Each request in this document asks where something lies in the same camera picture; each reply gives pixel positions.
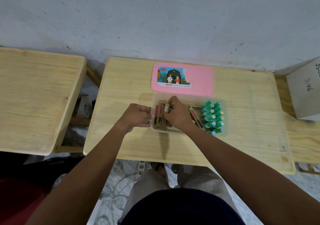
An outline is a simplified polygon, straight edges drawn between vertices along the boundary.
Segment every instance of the white wall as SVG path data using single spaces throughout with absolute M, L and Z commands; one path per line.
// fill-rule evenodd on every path
M 0 0 L 0 45 L 274 71 L 320 55 L 320 0 Z

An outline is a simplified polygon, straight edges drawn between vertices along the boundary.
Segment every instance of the person's left hand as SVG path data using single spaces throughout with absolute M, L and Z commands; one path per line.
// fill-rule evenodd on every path
M 123 128 L 123 130 L 128 133 L 131 132 L 135 126 L 149 127 L 149 120 L 151 119 L 151 107 L 132 103 L 116 122 L 115 126 Z

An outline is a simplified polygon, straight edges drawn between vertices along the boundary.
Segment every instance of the red cloth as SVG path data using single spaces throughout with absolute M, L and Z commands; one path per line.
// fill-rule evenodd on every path
M 0 180 L 0 225 L 24 225 L 45 199 L 40 186 L 16 178 Z

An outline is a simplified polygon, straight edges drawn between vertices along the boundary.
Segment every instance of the beige shorts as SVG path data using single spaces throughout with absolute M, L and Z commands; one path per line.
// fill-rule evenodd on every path
M 208 167 L 180 165 L 178 170 L 178 187 L 198 189 L 216 195 L 239 214 L 224 181 Z M 148 169 L 132 187 L 118 224 L 122 222 L 126 214 L 138 201 L 155 191 L 165 189 L 171 188 L 164 178 L 156 171 Z

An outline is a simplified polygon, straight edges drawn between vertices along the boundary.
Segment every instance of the hand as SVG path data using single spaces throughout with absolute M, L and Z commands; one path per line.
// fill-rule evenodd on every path
M 189 109 L 186 105 L 182 104 L 176 96 L 171 97 L 168 101 L 170 106 L 173 106 L 170 113 L 161 114 L 172 126 L 182 130 L 184 126 L 192 124 L 192 118 L 190 116 Z
M 125 133 L 131 132 L 135 126 L 149 127 L 151 120 L 151 107 L 131 103 L 122 114 L 115 126 L 121 128 Z

